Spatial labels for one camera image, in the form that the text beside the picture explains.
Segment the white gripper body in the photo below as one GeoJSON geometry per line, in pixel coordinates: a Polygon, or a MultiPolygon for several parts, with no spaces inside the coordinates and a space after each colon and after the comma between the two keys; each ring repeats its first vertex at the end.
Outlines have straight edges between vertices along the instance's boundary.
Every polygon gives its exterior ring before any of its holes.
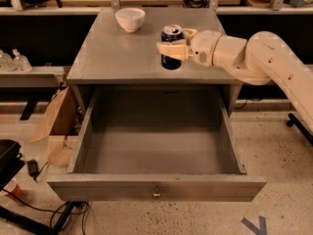
{"type": "Polygon", "coordinates": [[[205,67],[213,65],[213,53],[222,34],[218,31],[205,30],[198,32],[190,41],[192,60],[205,67]]]}

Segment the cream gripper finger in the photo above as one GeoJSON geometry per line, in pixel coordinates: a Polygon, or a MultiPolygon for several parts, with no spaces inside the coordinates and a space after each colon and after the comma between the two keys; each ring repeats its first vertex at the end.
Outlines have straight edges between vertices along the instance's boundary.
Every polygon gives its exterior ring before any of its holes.
{"type": "Polygon", "coordinates": [[[161,55],[180,61],[187,60],[192,55],[191,47],[185,39],[172,42],[161,41],[156,44],[156,48],[161,55]]]}
{"type": "Polygon", "coordinates": [[[184,28],[183,34],[184,39],[187,41],[187,44],[190,44],[191,39],[198,33],[196,29],[193,28],[184,28]]]}

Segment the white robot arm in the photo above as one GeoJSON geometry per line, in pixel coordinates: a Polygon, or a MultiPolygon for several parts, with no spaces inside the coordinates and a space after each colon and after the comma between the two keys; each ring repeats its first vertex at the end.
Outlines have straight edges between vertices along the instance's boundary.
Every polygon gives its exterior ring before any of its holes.
{"type": "Polygon", "coordinates": [[[186,29],[183,39],[159,42],[156,47],[164,56],[181,61],[190,58],[205,67],[216,66],[248,84],[274,81],[313,130],[313,70],[278,35],[260,31],[243,39],[218,31],[186,29]]]}

